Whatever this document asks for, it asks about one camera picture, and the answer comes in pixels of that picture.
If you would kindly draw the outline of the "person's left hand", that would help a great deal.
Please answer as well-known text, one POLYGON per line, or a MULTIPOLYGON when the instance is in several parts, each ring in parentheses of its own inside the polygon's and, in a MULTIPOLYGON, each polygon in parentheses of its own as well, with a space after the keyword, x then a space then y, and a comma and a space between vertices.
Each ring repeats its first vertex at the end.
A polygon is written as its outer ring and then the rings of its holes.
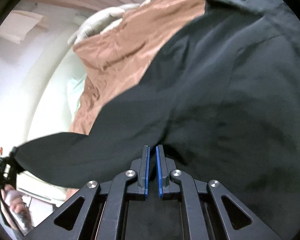
POLYGON ((23 201, 23 194, 17 191, 12 185, 5 185, 1 189, 3 202, 1 211, 13 230, 20 230, 22 234, 28 234, 32 229, 30 212, 23 201))

